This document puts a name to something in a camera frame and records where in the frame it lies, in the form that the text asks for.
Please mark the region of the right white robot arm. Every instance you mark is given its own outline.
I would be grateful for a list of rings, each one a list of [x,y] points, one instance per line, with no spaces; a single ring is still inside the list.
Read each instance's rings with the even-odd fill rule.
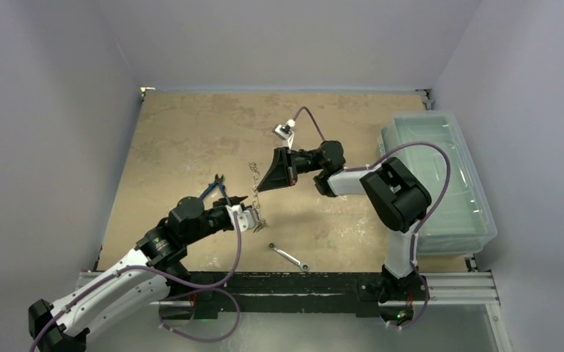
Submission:
[[[316,172],[313,181],[325,197],[365,195],[381,222],[392,231],[382,279],[384,292],[400,298],[411,289],[409,275],[417,260],[417,241],[409,232],[427,215],[432,198],[428,190],[396,157],[377,166],[348,168],[339,141],[324,141],[314,150],[274,149],[269,170],[257,185],[264,192],[294,186],[300,174]]]

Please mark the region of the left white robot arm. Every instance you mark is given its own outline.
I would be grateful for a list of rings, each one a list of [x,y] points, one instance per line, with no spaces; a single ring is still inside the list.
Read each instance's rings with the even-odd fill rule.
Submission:
[[[223,292],[233,276],[211,284],[190,280],[181,264],[188,245],[220,231],[234,230],[237,239],[256,227],[260,212],[243,197],[216,200],[205,208],[198,197],[184,197],[116,264],[80,289],[53,302],[40,299],[28,309],[31,351],[85,351],[87,338],[101,326],[139,305],[156,300]]]

